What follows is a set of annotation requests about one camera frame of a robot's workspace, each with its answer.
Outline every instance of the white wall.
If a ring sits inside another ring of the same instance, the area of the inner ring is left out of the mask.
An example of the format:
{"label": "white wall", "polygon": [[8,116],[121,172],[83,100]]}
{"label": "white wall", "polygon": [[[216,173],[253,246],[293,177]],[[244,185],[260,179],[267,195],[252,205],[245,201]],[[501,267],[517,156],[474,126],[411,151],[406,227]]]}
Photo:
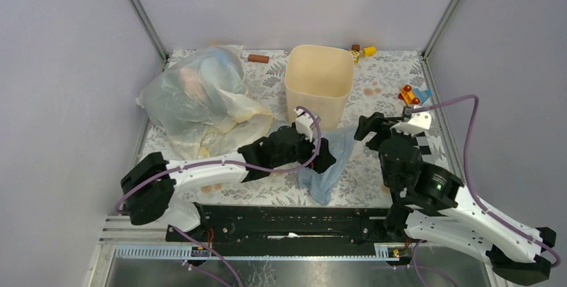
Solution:
{"label": "white wall", "polygon": [[127,0],[0,0],[0,286],[79,286],[160,59]]}
{"label": "white wall", "polygon": [[210,43],[421,50],[449,0],[141,0],[169,51]]}
{"label": "white wall", "polygon": [[[433,50],[444,100],[476,93],[471,144],[479,194],[558,234],[567,257],[567,0],[462,0]],[[471,105],[449,109],[463,144]],[[538,286],[565,286],[565,264]]]}

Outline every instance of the robotic arm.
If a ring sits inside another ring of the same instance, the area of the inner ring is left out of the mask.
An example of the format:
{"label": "robotic arm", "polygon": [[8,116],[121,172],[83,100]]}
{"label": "robotic arm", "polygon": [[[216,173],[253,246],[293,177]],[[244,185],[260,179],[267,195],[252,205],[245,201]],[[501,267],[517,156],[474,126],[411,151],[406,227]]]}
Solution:
{"label": "robotic arm", "polygon": [[[202,215],[195,204],[181,199],[185,191],[216,183],[254,181],[276,172],[273,168],[309,161],[316,148],[313,139],[315,124],[303,110],[296,112],[298,117],[291,126],[282,126],[268,137],[221,157],[166,161],[160,152],[149,154],[120,182],[132,225],[157,221],[190,231],[201,224]],[[329,152],[328,140],[321,138],[319,153],[309,167],[323,173],[335,162]],[[131,192],[151,177],[156,180]]]}
{"label": "robotic arm", "polygon": [[[543,252],[540,246],[484,212],[459,177],[422,161],[419,149],[409,140],[427,130],[430,122],[426,112],[413,114],[409,107],[400,118],[385,118],[381,113],[360,117],[354,138],[362,140],[369,132],[376,133],[366,145],[379,152],[384,185],[394,197],[395,203],[384,221],[388,234],[397,240],[410,237],[459,250],[491,265],[502,278],[522,286],[547,280],[551,263],[540,256]],[[517,230],[551,248],[555,244],[555,231],[529,227],[481,202]],[[447,218],[428,217],[407,205]]]}

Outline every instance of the plastic bag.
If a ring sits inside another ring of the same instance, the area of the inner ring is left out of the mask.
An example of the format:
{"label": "plastic bag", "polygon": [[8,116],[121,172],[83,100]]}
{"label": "plastic bag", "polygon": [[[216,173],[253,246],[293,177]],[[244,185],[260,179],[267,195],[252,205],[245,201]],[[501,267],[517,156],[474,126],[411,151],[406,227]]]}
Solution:
{"label": "plastic bag", "polygon": [[242,46],[199,50],[167,68],[136,102],[184,159],[235,151],[264,136],[272,113],[248,98]]}
{"label": "plastic bag", "polygon": [[336,162],[321,174],[309,168],[300,169],[300,187],[309,189],[311,198],[316,202],[328,205],[331,201],[331,191],[335,188],[346,161],[352,154],[355,132],[355,126],[324,131],[322,136],[329,140],[329,151],[335,157]]}

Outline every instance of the tabletop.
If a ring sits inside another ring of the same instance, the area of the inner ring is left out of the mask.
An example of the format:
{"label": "tabletop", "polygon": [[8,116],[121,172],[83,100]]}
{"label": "tabletop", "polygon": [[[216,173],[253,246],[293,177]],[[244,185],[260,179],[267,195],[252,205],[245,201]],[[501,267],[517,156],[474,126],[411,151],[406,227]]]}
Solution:
{"label": "tabletop", "polygon": [[[169,65],[193,52],[174,51]],[[270,132],[281,125],[289,124],[283,76],[290,52],[245,50],[241,55],[250,97],[269,107],[273,113],[274,120]],[[269,63],[248,62],[248,54],[269,56]],[[398,99],[398,93],[405,84],[420,90],[427,89],[417,52],[377,52],[372,57],[360,59],[354,67],[354,84],[339,127],[356,126],[360,115],[370,116],[373,112],[400,116],[404,102]],[[448,168],[441,129],[434,112],[432,117],[431,129],[426,132],[432,160],[436,165]],[[143,159],[156,151],[161,151],[166,160],[183,160],[173,150],[165,133],[150,123],[140,158]],[[183,199],[204,204],[320,206],[310,198],[307,189],[299,186],[297,173],[274,173],[264,179],[246,183],[193,189],[187,191]],[[389,190],[382,184],[378,153],[367,149],[364,141],[356,142],[328,206],[390,207],[391,204]]]}

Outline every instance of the orange spot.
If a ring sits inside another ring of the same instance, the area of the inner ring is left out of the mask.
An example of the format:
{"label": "orange spot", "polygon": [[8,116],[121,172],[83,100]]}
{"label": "orange spot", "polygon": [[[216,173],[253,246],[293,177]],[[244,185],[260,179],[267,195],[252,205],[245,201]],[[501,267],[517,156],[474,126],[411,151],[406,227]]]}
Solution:
{"label": "orange spot", "polygon": [[212,188],[213,188],[212,185],[207,185],[206,187],[202,187],[202,188],[201,188],[201,192],[203,192],[203,193],[210,193]]}

